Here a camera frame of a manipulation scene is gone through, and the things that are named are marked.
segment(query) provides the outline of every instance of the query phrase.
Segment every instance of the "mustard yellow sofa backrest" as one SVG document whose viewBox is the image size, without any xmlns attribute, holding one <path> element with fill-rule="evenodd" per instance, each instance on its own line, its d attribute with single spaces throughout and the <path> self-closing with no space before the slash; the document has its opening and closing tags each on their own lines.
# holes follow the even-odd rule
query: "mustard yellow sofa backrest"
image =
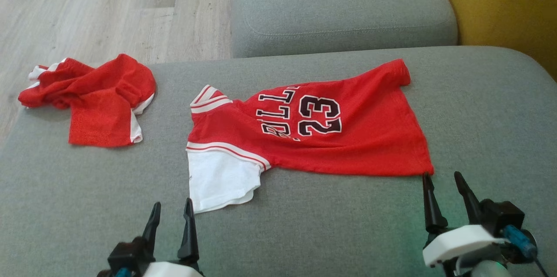
<svg viewBox="0 0 557 277">
<path fill-rule="evenodd" d="M 509 47 L 557 81 L 557 0 L 450 0 L 463 45 Z"/>
</svg>

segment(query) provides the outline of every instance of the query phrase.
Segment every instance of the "clothing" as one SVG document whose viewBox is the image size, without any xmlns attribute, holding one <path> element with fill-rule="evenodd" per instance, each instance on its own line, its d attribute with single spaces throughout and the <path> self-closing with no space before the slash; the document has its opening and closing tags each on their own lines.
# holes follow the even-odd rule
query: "clothing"
<svg viewBox="0 0 557 277">
<path fill-rule="evenodd" d="M 153 100 L 155 78 L 128 55 L 97 69 L 68 58 L 35 67 L 29 79 L 36 83 L 20 93 L 21 104 L 71 108 L 70 144 L 121 147 L 143 140 L 135 115 Z"/>
<path fill-rule="evenodd" d="M 426 138 L 400 86 L 402 59 L 360 76 L 230 100 L 209 85 L 191 103 L 189 187 L 196 213 L 253 198 L 272 166 L 324 174 L 433 173 Z"/>
</svg>

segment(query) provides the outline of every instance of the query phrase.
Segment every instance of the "red jersey with number 23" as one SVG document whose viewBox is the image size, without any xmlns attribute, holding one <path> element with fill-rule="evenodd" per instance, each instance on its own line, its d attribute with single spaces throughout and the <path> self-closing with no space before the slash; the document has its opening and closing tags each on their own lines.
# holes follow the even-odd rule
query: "red jersey with number 23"
<svg viewBox="0 0 557 277">
<path fill-rule="evenodd" d="M 402 59 L 344 80 L 299 83 L 231 100 L 209 85 L 191 103 L 190 196 L 196 212 L 253 197 L 272 166 L 324 174 L 433 173 L 401 86 Z"/>
</svg>

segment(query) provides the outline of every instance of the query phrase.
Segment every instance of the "gray fabric surface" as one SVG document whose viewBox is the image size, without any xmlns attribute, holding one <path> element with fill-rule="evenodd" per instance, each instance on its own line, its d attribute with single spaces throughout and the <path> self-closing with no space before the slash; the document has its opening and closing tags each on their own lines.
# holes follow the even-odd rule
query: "gray fabric surface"
<svg viewBox="0 0 557 277">
<path fill-rule="evenodd" d="M 232 0 L 233 57 L 454 45 L 448 0 Z"/>
<path fill-rule="evenodd" d="M 428 47 L 153 65 L 158 92 L 138 118 L 144 140 L 107 150 L 67 144 L 70 113 L 23 110 L 0 157 L 2 276 L 87 277 L 117 242 L 143 232 L 161 201 L 155 257 L 173 259 L 188 195 L 189 103 L 210 83 L 231 98 L 312 80 L 352 77 L 402 57 L 404 88 L 428 138 L 437 198 L 466 224 L 453 180 L 526 214 L 540 259 L 557 273 L 557 84 L 529 57 L 495 47 Z M 200 214 L 208 277 L 442 276 L 423 265 L 419 177 L 272 169 L 249 203 Z M 511 266 L 537 277 L 534 265 Z"/>
</svg>

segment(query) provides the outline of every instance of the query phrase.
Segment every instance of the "wooden floor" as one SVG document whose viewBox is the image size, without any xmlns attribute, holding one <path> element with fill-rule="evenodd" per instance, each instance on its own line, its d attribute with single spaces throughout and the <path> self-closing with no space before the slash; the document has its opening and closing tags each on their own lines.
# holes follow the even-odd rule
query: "wooden floor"
<svg viewBox="0 0 557 277">
<path fill-rule="evenodd" d="M 230 0 L 0 0 L 0 149 L 35 65 L 230 57 Z"/>
</svg>

